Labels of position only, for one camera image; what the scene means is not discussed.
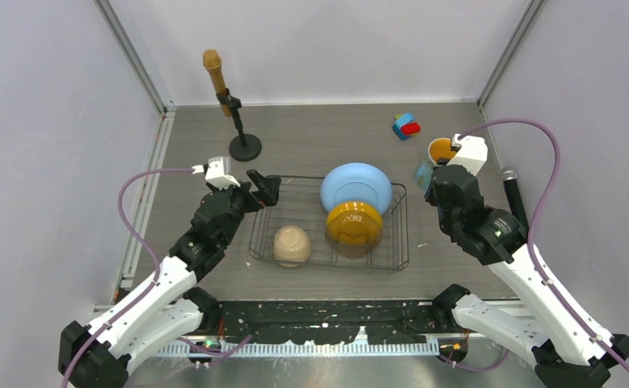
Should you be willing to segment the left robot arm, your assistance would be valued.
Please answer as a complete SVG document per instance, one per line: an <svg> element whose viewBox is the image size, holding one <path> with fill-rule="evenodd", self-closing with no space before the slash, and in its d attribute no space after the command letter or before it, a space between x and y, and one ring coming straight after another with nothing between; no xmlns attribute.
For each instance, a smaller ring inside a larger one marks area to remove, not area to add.
<svg viewBox="0 0 629 388"><path fill-rule="evenodd" d="M208 335L218 328L218 303L197 285L224 258L245 216L277 205L281 177L249 170L249 181L241 182L209 165L185 172L204 174L211 190L190 229L166 257L153 258L154 271L121 301L86 325L73 321L63 329L61 386L122 387L163 346L191 331Z"/></svg>

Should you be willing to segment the blue glazed mug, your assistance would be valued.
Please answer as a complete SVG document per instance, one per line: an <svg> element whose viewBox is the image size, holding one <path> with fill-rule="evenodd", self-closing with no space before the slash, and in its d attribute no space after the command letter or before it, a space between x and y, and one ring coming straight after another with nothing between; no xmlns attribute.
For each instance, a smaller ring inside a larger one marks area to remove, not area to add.
<svg viewBox="0 0 629 388"><path fill-rule="evenodd" d="M448 137L434 139L427 146L414 174L415 183L423 194L429 188L434 169L439 165L445 165L456 153L457 151L453 150L451 139Z"/></svg>

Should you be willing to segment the light blue plate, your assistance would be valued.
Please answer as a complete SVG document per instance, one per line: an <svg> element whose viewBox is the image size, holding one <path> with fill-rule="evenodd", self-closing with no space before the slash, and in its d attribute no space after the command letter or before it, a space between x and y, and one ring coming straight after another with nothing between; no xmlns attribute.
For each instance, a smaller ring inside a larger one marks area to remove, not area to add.
<svg viewBox="0 0 629 388"><path fill-rule="evenodd" d="M390 207L393 188L388 176L377 167L351 162L331 170L320 186L320 200L327 212L348 201L372 205L381 215Z"/></svg>

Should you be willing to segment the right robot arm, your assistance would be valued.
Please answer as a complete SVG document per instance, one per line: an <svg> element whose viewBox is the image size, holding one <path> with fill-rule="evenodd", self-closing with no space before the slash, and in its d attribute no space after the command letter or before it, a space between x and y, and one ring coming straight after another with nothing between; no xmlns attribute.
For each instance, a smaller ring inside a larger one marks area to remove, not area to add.
<svg viewBox="0 0 629 388"><path fill-rule="evenodd" d="M441 232L496 274L535 319L526 323L452 284L433 299L436 326L487 336L531 365L547 387L604 386L610 369L629 357L629 336L607 331L545 275L518 219L486 205L477 178L459 165L435 169L425 199L437 208Z"/></svg>

